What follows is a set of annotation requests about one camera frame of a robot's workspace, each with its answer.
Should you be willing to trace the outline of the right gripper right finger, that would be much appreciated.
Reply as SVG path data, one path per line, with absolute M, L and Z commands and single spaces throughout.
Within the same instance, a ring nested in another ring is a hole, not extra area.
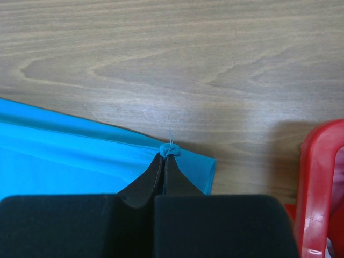
M 164 163 L 154 200 L 154 257 L 298 257 L 283 205 L 267 195 L 204 195 Z

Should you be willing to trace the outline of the teal t shirt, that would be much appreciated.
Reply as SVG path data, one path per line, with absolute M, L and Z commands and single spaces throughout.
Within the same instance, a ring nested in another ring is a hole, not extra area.
M 174 156 L 202 193 L 211 192 L 217 165 L 211 157 L 112 125 L 1 100 L 1 198 L 115 194 L 158 154 Z

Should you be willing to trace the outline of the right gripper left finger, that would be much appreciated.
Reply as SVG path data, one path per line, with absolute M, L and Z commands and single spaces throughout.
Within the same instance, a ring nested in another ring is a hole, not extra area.
M 117 194 L 1 201 L 1 257 L 151 257 L 163 158 Z

